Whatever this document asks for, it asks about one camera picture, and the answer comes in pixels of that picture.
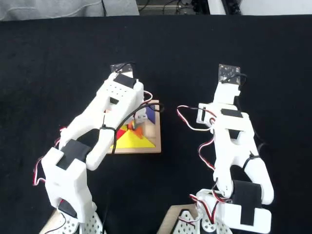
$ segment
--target electrical cord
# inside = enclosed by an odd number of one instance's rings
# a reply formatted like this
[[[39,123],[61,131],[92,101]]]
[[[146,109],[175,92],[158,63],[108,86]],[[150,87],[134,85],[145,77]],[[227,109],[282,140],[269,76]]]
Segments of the electrical cord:
[[[230,76],[230,77],[226,77],[224,80],[221,81],[221,83],[222,83],[222,84],[227,83],[227,82],[229,82],[231,79],[233,79],[233,78],[235,78],[235,77],[240,77],[240,78],[241,78],[241,77],[244,77],[244,78],[245,78],[245,79],[244,79],[244,82],[241,83],[241,81],[240,81],[240,86],[243,86],[243,85],[245,84],[247,75],[246,75],[246,74],[243,74],[243,73],[236,73],[236,74],[234,74],[234,75],[232,75],[232,76]]]
[[[44,178],[39,178],[37,179],[38,176],[38,165],[41,162],[41,160],[43,159],[43,156],[41,156],[40,158],[37,159],[35,167],[34,167],[34,175],[33,175],[33,186],[37,186],[39,184],[40,181],[45,183],[45,179]]]
[[[105,5],[104,5],[104,0],[101,0],[101,2],[102,2],[103,14],[104,14],[104,16],[106,16],[106,9],[105,9]]]
[[[133,64],[135,64],[135,62],[125,62],[125,63],[123,63],[120,67],[118,67],[118,68],[115,70],[115,72],[118,73],[118,72],[120,72],[121,69],[124,68],[125,66],[127,66],[127,65],[133,65]]]
[[[139,9],[139,12],[140,12],[140,11],[143,11],[143,10],[147,7],[147,5],[150,4],[150,1],[151,1],[151,0],[147,0],[146,3],[145,3],[145,5],[144,5],[141,9]]]
[[[216,117],[216,115],[213,113],[213,112],[211,112],[211,111],[209,111],[209,110],[207,110],[207,109],[202,109],[202,108],[199,108],[199,107],[190,107],[190,106],[186,106],[186,105],[180,105],[180,106],[178,106],[177,108],[176,108],[176,113],[177,113],[177,115],[183,120],[183,122],[185,122],[186,123],[186,125],[190,128],[190,129],[192,129],[192,130],[194,130],[194,131],[202,131],[202,132],[205,132],[205,131],[209,131],[211,128],[205,128],[205,129],[202,129],[202,128],[194,128],[194,127],[192,127],[190,124],[189,124],[189,122],[187,121],[187,119],[181,114],[181,112],[179,111],[179,108],[188,108],[188,109],[191,109],[191,110],[203,110],[203,111],[205,111],[205,112],[208,112],[209,114],[211,114],[213,117]]]
[[[217,202],[215,203],[214,208],[213,208],[213,212],[212,212],[212,214],[211,214],[211,216],[212,216],[212,224],[215,223],[215,210],[216,210],[216,206],[217,206],[218,204],[219,204],[219,201],[217,201]]]
[[[64,216],[62,213],[60,213],[60,214],[61,214],[61,215],[63,216],[63,218],[64,218],[64,223],[63,223],[61,226],[59,226],[58,228],[49,230],[49,231],[45,232],[44,234],[48,234],[48,233],[54,232],[54,231],[60,229],[61,227],[63,227],[63,226],[65,225],[65,223],[66,223],[66,218],[65,218],[65,216]]]
[[[202,148],[204,148],[204,147],[206,147],[206,146],[212,144],[213,141],[214,141],[214,139],[215,139],[215,138],[213,137],[210,141],[200,144],[200,146],[199,146],[198,149],[197,149],[197,152],[198,152],[198,155],[199,155],[200,159],[207,165],[207,167],[209,167],[209,168],[210,168],[211,170],[213,170],[213,171],[215,170],[214,165],[212,165],[207,159],[205,159],[205,158],[201,155],[200,151],[201,151]]]
[[[209,211],[209,209],[208,209],[207,204],[206,204],[203,200],[198,199],[198,197],[196,197],[196,196],[193,195],[193,194],[190,194],[190,198],[191,198],[193,201],[195,201],[195,202],[200,202],[200,203],[204,206],[204,209],[205,209],[205,211],[206,211],[207,217],[208,217],[208,219],[209,219],[210,222],[211,222],[211,221],[212,221],[212,216],[211,216],[211,213],[210,213],[210,211]]]
[[[217,200],[217,201],[219,201],[219,202],[228,202],[228,201],[230,201],[231,199],[230,198],[220,198],[217,194],[216,194],[216,192],[215,192],[215,187],[216,187],[216,183],[218,182],[218,178],[215,180],[215,184],[214,184],[214,186],[211,188],[211,191],[212,191],[212,193],[213,193],[213,196],[215,197],[215,199]]]

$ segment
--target red and white wire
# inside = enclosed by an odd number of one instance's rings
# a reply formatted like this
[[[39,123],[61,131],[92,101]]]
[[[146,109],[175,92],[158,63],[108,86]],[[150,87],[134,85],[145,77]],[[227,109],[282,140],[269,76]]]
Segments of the red and white wire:
[[[207,159],[205,159],[205,158],[203,157],[203,155],[201,155],[200,152],[201,152],[201,149],[204,148],[205,146],[211,145],[211,144],[213,143],[214,139],[215,139],[215,138],[213,137],[210,141],[205,142],[205,143],[202,143],[202,144],[198,147],[198,150],[197,150],[200,159],[207,165],[207,167],[209,167],[209,168],[212,169],[213,171],[215,170],[214,165],[212,165]]]
[[[33,177],[33,186],[37,186],[39,184],[40,181],[45,183],[45,179],[44,178],[39,178],[37,179],[38,176],[38,164],[40,163],[40,161],[42,160],[43,156],[38,158],[35,167],[34,167],[34,177]]]
[[[229,198],[220,198],[220,197],[216,194],[216,192],[215,192],[215,187],[216,187],[217,180],[218,180],[218,178],[216,179],[216,182],[215,182],[214,186],[211,188],[212,194],[213,194],[213,196],[215,197],[215,199],[216,199],[217,201],[219,201],[219,202],[227,202],[227,201],[231,200],[231,199],[229,199]]]
[[[181,107],[183,107],[183,108],[188,108],[188,109],[192,109],[192,110],[203,110],[203,111],[205,111],[205,112],[210,113],[210,114],[213,115],[214,117],[216,117],[214,113],[212,113],[211,111],[206,110],[206,109],[201,109],[201,108],[198,108],[198,107],[190,107],[190,106],[186,106],[186,105],[180,105],[180,106],[178,106],[178,107],[176,108],[177,115],[186,123],[186,125],[187,125],[190,129],[192,129],[192,130],[194,130],[194,131],[202,131],[202,132],[210,131],[211,128],[202,129],[202,128],[194,128],[194,127],[192,127],[192,126],[189,124],[189,122],[187,121],[187,119],[183,116],[183,114],[181,114],[181,112],[179,111],[179,108],[181,108]]]
[[[63,130],[65,130],[67,127],[61,127],[59,129],[60,132],[62,132]],[[54,147],[57,147],[57,145],[59,144],[59,141],[60,141],[60,137],[57,138],[55,141],[54,141]]]
[[[192,226],[195,226],[193,223],[198,222],[201,218],[202,217],[199,216],[197,219],[194,219],[194,220],[186,220],[186,219],[184,219],[182,217],[178,217],[178,219],[181,220],[182,222],[188,223],[188,224],[190,224]]]
[[[57,145],[59,144],[59,141],[60,141],[60,137],[54,141],[54,147],[57,147]]]
[[[144,101],[142,102],[142,104],[149,103],[149,102],[153,99],[153,94],[152,94],[152,93],[150,93],[150,92],[148,92],[148,91],[146,91],[146,90],[144,90],[144,93],[145,93],[145,94],[148,94],[148,95],[150,96],[150,98],[147,99],[147,100],[144,100]]]
[[[208,209],[207,204],[206,204],[203,200],[198,199],[197,196],[195,196],[195,195],[193,195],[193,194],[190,194],[190,198],[191,198],[193,201],[195,201],[195,202],[200,202],[200,203],[204,206],[204,209],[205,209],[205,211],[206,211],[206,214],[207,214],[207,216],[208,216],[208,219],[209,219],[210,221],[212,221],[212,215],[211,215],[211,213],[210,213],[210,211],[209,211],[209,209]]]

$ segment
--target black fabric surface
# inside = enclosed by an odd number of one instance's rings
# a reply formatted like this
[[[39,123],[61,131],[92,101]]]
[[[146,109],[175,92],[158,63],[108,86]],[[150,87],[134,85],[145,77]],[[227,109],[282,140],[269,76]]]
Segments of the black fabric surface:
[[[210,139],[177,117],[180,104],[212,101],[218,64],[248,75],[240,105],[257,133],[275,198],[272,233],[310,226],[312,16],[118,17],[0,23],[1,233],[38,233],[52,212],[36,159],[88,105],[110,65],[135,61],[165,104],[162,153],[106,156],[88,184],[110,234],[154,234],[171,205],[211,188],[196,150]],[[187,112],[192,123],[196,112]],[[96,132],[86,141],[96,140]],[[214,147],[203,151],[214,162]],[[245,178],[237,168],[234,179]]]

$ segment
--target black cable tie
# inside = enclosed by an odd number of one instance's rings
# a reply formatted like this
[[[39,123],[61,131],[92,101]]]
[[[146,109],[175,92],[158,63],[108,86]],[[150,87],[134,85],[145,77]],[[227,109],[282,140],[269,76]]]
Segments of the black cable tie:
[[[248,163],[250,160],[253,160],[253,159],[255,159],[255,158],[260,158],[260,156],[259,156],[259,155],[254,156],[254,155],[251,153],[251,155],[249,156],[249,158],[246,159],[246,161],[245,161],[245,163],[244,163],[243,171],[245,170],[245,168],[246,168],[246,166],[247,166],[247,163]]]
[[[112,127],[107,127],[106,126],[106,124],[102,124],[102,126],[101,126],[101,128],[100,129],[103,129],[103,130],[106,130],[106,129],[108,129],[108,130],[113,130],[114,132],[116,131],[116,129],[115,128],[112,128]]]

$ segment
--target black cable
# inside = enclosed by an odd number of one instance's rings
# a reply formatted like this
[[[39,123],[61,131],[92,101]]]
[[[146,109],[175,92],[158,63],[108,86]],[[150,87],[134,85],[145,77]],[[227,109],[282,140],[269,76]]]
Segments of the black cable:
[[[141,9],[139,9],[139,11],[143,11],[147,7],[147,5],[150,4],[150,1],[151,0],[147,0],[145,5]]]
[[[124,68],[127,65],[135,64],[135,62],[125,62],[120,67],[118,67],[115,72],[119,72],[122,68]]]
[[[236,73],[236,74],[234,74],[234,75],[232,75],[232,76],[230,76],[230,77],[227,77],[226,79],[222,80],[221,83],[224,84],[224,83],[226,83],[226,82],[229,82],[229,80],[231,80],[231,79],[233,79],[233,78],[235,78],[235,77],[240,77],[240,78],[244,77],[244,78],[245,78],[245,79],[244,79],[244,82],[242,83],[242,82],[240,81],[240,86],[243,86],[243,85],[245,84],[247,75],[246,75],[246,74],[243,74],[243,73]]]
[[[165,14],[165,8],[166,8],[166,6],[167,6],[168,4],[174,2],[174,1],[177,1],[177,0],[171,0],[171,1],[167,2],[166,4],[164,4],[164,7],[162,8],[162,14],[163,14],[163,15]]]
[[[60,213],[62,216],[63,216],[63,218],[64,218],[64,223],[61,225],[61,226],[59,226],[58,228],[55,228],[55,229],[52,229],[52,230],[49,230],[49,231],[47,231],[46,233],[44,233],[44,234],[48,234],[48,233],[51,233],[51,232],[54,232],[54,231],[56,231],[56,230],[58,230],[58,229],[60,229],[61,227],[63,227],[64,225],[65,225],[65,223],[66,223],[66,218],[65,218],[65,216],[62,214],[62,213]]]
[[[102,2],[104,16],[106,16],[106,9],[105,9],[105,5],[104,5],[104,0],[101,0],[101,2]]]

